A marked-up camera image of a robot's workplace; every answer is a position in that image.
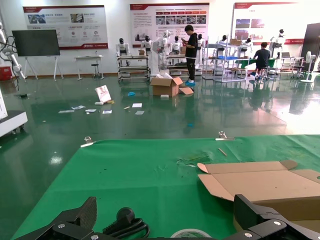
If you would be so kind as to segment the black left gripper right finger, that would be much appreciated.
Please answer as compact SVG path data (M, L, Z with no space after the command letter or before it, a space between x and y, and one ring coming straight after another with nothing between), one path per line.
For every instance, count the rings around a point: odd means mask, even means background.
M320 234L299 226L275 209L252 203L244 195L236 194L233 201L234 220L241 231L227 240L318 240Z

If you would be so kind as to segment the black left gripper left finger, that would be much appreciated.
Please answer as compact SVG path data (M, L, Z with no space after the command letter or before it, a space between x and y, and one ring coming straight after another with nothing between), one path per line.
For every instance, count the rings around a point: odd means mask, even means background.
M95 232L97 198L90 196L78 208L62 211L49 224L18 237L19 240L102 240Z

